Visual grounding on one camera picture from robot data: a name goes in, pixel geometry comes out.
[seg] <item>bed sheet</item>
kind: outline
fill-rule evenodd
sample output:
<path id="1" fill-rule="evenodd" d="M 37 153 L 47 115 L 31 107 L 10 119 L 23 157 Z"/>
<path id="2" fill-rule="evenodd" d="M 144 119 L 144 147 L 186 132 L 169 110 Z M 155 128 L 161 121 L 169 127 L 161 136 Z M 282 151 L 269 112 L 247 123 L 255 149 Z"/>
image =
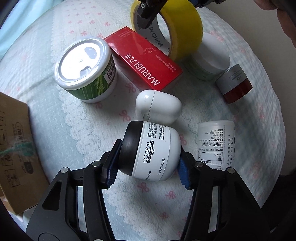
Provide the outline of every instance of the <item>bed sheet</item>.
<path id="1" fill-rule="evenodd" d="M 0 29 L 0 60 L 21 33 L 62 0 L 19 0 Z"/>
<path id="2" fill-rule="evenodd" d="M 74 170 L 100 159 L 135 120 L 139 91 L 119 70 L 114 92 L 95 104 L 73 97 L 56 84 L 53 76 L 55 61 L 73 41 L 85 36 L 106 37 L 119 28 L 131 27 L 132 2 L 63 1 L 35 21 L 0 62 L 0 91 L 29 105 L 34 141 L 50 181 L 64 166 Z M 253 89 L 235 103 L 226 104 L 214 83 L 197 80 L 180 63 L 184 73 L 170 93 L 181 100 L 183 111 L 172 127 L 180 134 L 185 151 L 197 159 L 198 124 L 233 120 L 234 168 L 262 206 L 284 159 L 286 138 L 280 103 L 261 62 L 244 39 L 207 8 L 198 12 L 204 32 L 228 47 L 231 66 L 241 65 Z M 163 22 L 160 27 L 167 35 Z M 79 220 L 85 230 L 81 190 L 78 196 Z M 115 184 L 104 191 L 115 237 L 121 240 L 178 239 L 191 196 L 177 173 L 168 181 L 156 183 L 119 172 Z M 213 218 L 211 230 L 215 229 L 214 222 Z"/>

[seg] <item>yellow tape roll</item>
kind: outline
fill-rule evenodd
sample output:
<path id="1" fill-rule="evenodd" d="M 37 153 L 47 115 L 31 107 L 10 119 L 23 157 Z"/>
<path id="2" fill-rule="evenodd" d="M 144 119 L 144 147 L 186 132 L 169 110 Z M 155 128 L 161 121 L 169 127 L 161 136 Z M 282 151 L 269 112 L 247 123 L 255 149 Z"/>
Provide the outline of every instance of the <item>yellow tape roll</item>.
<path id="1" fill-rule="evenodd" d="M 170 33 L 170 42 L 161 33 L 157 17 L 147 29 L 137 23 L 140 2 L 131 6 L 131 23 L 134 31 L 147 38 L 172 60 L 178 61 L 193 53 L 202 41 L 202 21 L 195 7 L 188 0 L 168 0 L 160 11 Z"/>

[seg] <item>red box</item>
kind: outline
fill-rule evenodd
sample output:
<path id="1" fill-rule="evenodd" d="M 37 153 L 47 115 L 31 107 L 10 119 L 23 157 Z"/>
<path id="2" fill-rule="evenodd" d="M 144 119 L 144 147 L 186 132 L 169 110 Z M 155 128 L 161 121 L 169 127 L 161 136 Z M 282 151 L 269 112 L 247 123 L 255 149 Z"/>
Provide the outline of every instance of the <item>red box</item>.
<path id="1" fill-rule="evenodd" d="M 140 90 L 161 91 L 183 71 L 144 37 L 124 27 L 104 38 L 116 66 Z"/>

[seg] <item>white container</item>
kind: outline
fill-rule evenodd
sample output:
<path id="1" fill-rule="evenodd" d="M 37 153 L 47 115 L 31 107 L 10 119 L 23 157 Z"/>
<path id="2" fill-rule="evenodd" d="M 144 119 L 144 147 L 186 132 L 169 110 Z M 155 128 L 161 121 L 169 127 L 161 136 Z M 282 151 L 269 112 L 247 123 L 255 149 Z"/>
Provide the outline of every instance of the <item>white container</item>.
<path id="1" fill-rule="evenodd" d="M 136 117 L 139 121 L 170 126 L 181 115 L 181 112 L 181 101 L 164 92 L 144 90 L 136 99 Z"/>
<path id="2" fill-rule="evenodd" d="M 235 152 L 235 127 L 230 120 L 218 120 L 198 125 L 198 160 L 210 168 L 232 167 Z"/>
<path id="3" fill-rule="evenodd" d="M 196 78 L 210 81 L 229 68 L 230 57 L 227 47 L 215 36 L 203 33 L 199 48 L 184 64 Z"/>
<path id="4" fill-rule="evenodd" d="M 146 121 L 131 121 L 119 156 L 119 170 L 129 176 L 165 181 L 180 161 L 181 141 L 171 127 Z"/>
<path id="5" fill-rule="evenodd" d="M 95 37 L 69 46 L 57 61 L 54 76 L 60 87 L 87 103 L 108 97 L 117 82 L 110 47 Z"/>

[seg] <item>l'oreal jar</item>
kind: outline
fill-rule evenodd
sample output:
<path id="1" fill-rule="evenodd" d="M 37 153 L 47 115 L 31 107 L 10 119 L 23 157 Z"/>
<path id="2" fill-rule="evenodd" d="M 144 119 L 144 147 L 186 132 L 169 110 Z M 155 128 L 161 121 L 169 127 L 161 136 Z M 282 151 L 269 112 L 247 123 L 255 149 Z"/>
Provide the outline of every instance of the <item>l'oreal jar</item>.
<path id="1" fill-rule="evenodd" d="M 147 121 L 131 121 L 119 156 L 119 170 L 129 176 L 165 181 L 180 161 L 181 141 L 171 127 Z"/>

